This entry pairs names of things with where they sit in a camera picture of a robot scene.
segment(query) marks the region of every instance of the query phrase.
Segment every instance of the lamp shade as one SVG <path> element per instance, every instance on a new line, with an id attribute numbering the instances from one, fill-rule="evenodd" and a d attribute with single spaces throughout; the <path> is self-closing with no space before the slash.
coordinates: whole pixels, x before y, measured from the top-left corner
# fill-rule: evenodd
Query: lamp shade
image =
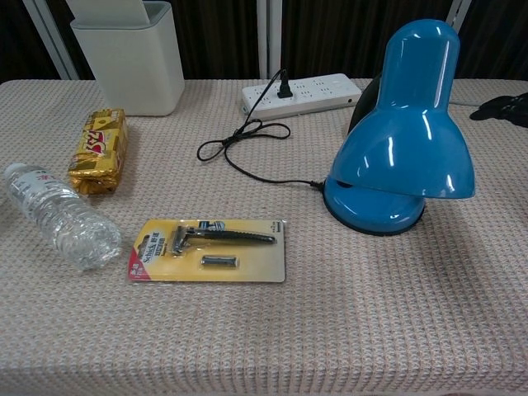
<path id="1" fill-rule="evenodd" d="M 460 49 L 442 21 L 414 21 L 385 52 L 374 110 L 348 135 L 330 177 L 349 185 L 431 198 L 468 198 L 474 170 L 447 113 Z"/>

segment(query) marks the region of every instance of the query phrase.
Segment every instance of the plastic bottle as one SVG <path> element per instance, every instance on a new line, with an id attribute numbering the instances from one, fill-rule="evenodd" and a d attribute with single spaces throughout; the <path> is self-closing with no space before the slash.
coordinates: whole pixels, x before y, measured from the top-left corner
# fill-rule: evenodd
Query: plastic bottle
<path id="1" fill-rule="evenodd" d="M 100 268 L 120 255 L 117 226 L 44 168 L 13 163 L 4 178 L 11 201 L 79 269 Z"/>

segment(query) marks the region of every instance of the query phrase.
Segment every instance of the electrical outlet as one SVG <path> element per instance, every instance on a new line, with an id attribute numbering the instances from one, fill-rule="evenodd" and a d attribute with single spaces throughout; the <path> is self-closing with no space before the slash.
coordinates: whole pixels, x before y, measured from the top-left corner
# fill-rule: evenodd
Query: electrical outlet
<path id="1" fill-rule="evenodd" d="M 292 97 L 280 99 L 277 96 L 281 82 L 274 82 L 261 102 L 255 107 L 251 118 L 271 120 L 296 116 L 315 111 L 354 106 L 361 96 L 361 90 L 342 73 L 314 78 L 290 80 Z M 264 92 L 267 84 L 242 89 L 243 107 L 247 114 Z"/>

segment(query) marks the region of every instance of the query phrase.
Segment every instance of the blue desk lamp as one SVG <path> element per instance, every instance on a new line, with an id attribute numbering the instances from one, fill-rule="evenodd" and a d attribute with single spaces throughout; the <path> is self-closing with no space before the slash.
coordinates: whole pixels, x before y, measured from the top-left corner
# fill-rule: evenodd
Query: blue desk lamp
<path id="1" fill-rule="evenodd" d="M 324 185 L 338 220 L 394 235 L 422 216 L 425 198 L 469 198 L 474 170 L 447 106 L 460 49 L 442 21 L 414 21 L 387 44 L 378 101 L 348 135 Z"/>

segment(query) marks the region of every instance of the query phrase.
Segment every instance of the table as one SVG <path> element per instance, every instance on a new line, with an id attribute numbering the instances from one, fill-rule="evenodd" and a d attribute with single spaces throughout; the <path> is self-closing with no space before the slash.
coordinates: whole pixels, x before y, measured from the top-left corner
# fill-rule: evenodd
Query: table
<path id="1" fill-rule="evenodd" d="M 365 87 L 367 80 L 355 80 Z M 233 133 L 246 81 L 188 81 L 167 117 L 130 117 L 122 183 L 91 203 L 130 250 L 150 218 L 281 218 L 286 281 L 131 285 L 125 262 L 79 273 L 0 195 L 0 392 L 20 394 L 402 394 L 528 392 L 528 130 L 475 122 L 451 106 L 474 160 L 477 193 L 429 200 L 390 238 L 345 228 L 321 195 L 271 186 L 205 140 Z M 484 102 L 528 82 L 455 81 Z M 0 87 L 0 167 L 35 163 L 65 177 L 95 82 Z M 230 150 L 258 175 L 323 180 L 351 108 L 285 120 L 286 141 Z"/>

